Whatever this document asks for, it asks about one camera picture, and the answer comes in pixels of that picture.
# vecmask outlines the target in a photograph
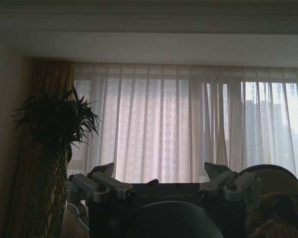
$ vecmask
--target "ceiling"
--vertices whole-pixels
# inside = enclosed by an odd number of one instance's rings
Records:
[[[0,32],[31,57],[115,63],[298,67],[298,35]]]
[[[0,0],[0,40],[74,61],[298,67],[298,0]]]

